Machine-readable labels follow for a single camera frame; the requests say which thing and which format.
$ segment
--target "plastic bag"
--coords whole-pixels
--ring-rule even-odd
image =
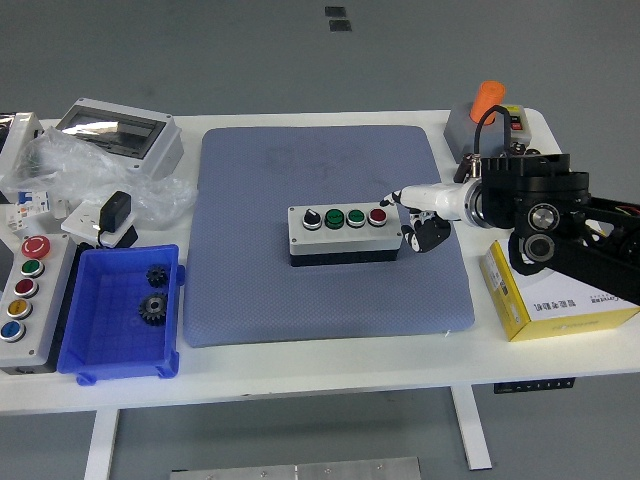
[[[22,149],[0,186],[13,192],[47,191],[72,205],[85,200],[102,204],[120,190],[131,195],[135,225],[148,230],[175,222],[197,196],[196,188],[184,180],[131,173],[100,147],[55,128]]]

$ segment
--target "orange cap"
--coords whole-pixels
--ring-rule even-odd
[[[500,82],[496,82],[495,80],[482,82],[482,85],[480,85],[480,88],[478,89],[476,99],[473,102],[473,106],[471,107],[471,113],[469,114],[471,120],[476,123],[480,122],[482,115],[484,115],[487,110],[494,105],[500,105],[500,103],[502,103],[505,93],[507,93],[507,89]],[[487,121],[484,122],[485,125],[492,124],[495,117],[495,112],[489,115]]]

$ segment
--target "gear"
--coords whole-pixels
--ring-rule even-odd
[[[169,276],[162,265],[154,265],[147,271],[147,280],[153,288],[158,288],[167,284]]]
[[[154,327],[164,325],[167,321],[167,301],[166,293],[152,293],[140,303],[138,313],[149,325]]]

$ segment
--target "green button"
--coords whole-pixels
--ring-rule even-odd
[[[324,216],[324,223],[332,230],[342,228],[344,225],[344,213],[337,208],[332,208]]]
[[[44,264],[40,260],[27,260],[20,269],[27,277],[38,277],[44,271]]]
[[[347,224],[353,228],[359,228],[364,225],[365,216],[362,210],[349,210],[347,214]]]

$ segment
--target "gray floor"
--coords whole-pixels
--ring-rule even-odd
[[[353,31],[330,32],[326,5]],[[82,96],[175,115],[447,109],[491,78],[544,114],[594,195],[640,203],[639,24],[636,1],[5,0],[0,110],[58,118]],[[638,477],[637,375],[476,394],[490,472],[466,471],[450,395],[429,390],[126,411],[112,478],[406,455],[425,480]],[[92,419],[0,418],[0,478],[82,478]]]

